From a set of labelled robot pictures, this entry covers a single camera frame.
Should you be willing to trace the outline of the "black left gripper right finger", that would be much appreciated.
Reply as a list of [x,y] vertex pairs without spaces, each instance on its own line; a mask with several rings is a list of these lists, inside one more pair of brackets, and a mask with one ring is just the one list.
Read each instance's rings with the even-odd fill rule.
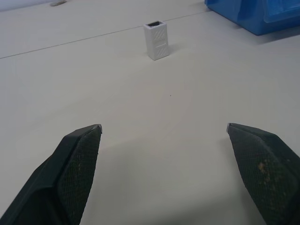
[[244,186],[267,225],[300,225],[300,157],[277,135],[227,125]]

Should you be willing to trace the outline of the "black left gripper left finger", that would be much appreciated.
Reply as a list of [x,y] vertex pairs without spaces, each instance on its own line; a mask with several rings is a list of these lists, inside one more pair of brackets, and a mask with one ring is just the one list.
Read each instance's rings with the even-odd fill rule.
[[92,187],[102,126],[63,137],[26,181],[0,225],[79,225]]

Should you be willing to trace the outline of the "white rectangular plastic block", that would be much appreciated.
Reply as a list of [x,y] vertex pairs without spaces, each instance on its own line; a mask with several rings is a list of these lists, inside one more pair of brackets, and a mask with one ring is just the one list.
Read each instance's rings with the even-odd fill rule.
[[144,34],[147,54],[152,60],[158,60],[169,55],[167,24],[155,21],[144,24]]

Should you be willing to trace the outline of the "blue plastic bin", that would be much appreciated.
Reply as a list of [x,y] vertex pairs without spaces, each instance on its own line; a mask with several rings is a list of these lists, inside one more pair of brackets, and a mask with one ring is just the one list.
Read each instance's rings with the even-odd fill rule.
[[208,9],[260,36],[300,26],[300,0],[205,0]]

